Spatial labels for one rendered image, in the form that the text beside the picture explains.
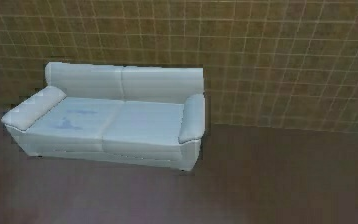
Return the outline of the pale blue-white sofa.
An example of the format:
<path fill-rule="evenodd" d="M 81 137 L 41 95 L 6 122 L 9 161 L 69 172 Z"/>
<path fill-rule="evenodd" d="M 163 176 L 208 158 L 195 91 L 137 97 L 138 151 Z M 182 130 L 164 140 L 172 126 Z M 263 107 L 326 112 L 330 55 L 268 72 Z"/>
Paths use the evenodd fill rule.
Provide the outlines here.
<path fill-rule="evenodd" d="M 29 156 L 190 171 L 206 129 L 200 68 L 50 62 L 1 121 Z"/>

